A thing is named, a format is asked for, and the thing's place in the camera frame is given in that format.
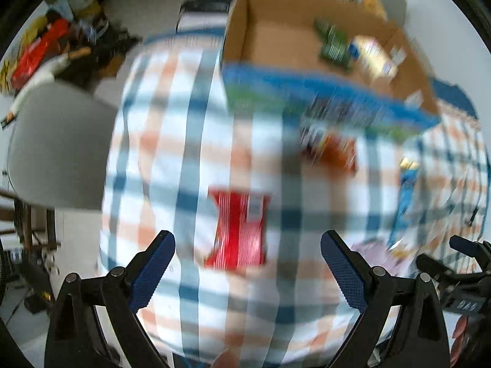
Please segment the person's right hand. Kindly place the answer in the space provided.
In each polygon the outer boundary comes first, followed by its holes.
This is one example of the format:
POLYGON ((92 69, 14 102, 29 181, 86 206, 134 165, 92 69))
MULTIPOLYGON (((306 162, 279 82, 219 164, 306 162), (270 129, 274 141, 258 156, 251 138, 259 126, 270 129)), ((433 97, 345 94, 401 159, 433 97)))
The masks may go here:
POLYGON ((452 344, 450 350, 450 366, 454 367, 457 363, 458 358, 463 352, 464 346, 466 344, 465 337, 466 331, 469 324, 469 318, 467 316, 461 316, 458 318, 456 323, 452 338, 454 339, 454 343, 452 344))

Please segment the person's left hand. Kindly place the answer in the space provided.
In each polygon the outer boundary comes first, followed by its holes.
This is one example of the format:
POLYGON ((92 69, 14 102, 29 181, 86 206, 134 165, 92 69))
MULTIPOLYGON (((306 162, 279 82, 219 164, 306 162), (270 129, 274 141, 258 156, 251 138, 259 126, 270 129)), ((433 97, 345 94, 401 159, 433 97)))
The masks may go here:
POLYGON ((235 350, 227 348, 211 364, 211 368, 239 368, 240 360, 235 350))

